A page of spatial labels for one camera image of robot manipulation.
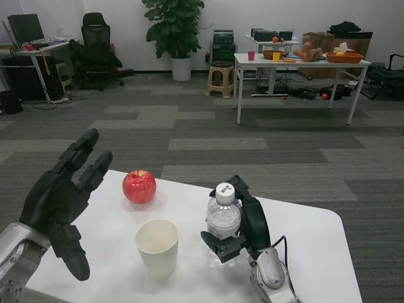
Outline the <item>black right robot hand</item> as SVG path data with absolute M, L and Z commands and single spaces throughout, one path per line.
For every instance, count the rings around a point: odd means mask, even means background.
M 262 250 L 271 247 L 270 232 L 263 207 L 258 199 L 250 194 L 248 185 L 239 175 L 228 181 L 235 189 L 235 198 L 241 202 L 241 225 L 237 230 L 237 237 L 219 239 L 211 232 L 202 231 L 201 238 L 215 253 L 221 263 L 226 263 L 246 249 L 256 260 Z

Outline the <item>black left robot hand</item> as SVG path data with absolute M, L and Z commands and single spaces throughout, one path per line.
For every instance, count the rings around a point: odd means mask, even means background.
M 80 246 L 81 235 L 72 223 L 83 213 L 91 193 L 104 180 L 112 163 L 112 152 L 101 154 L 87 167 L 78 183 L 72 181 L 72 176 L 85 164 L 98 139 L 99 132 L 93 128 L 72 143 L 55 166 L 34 184 L 20 217 L 21 223 L 49 239 L 55 255 L 79 281 L 89 279 L 90 267 Z

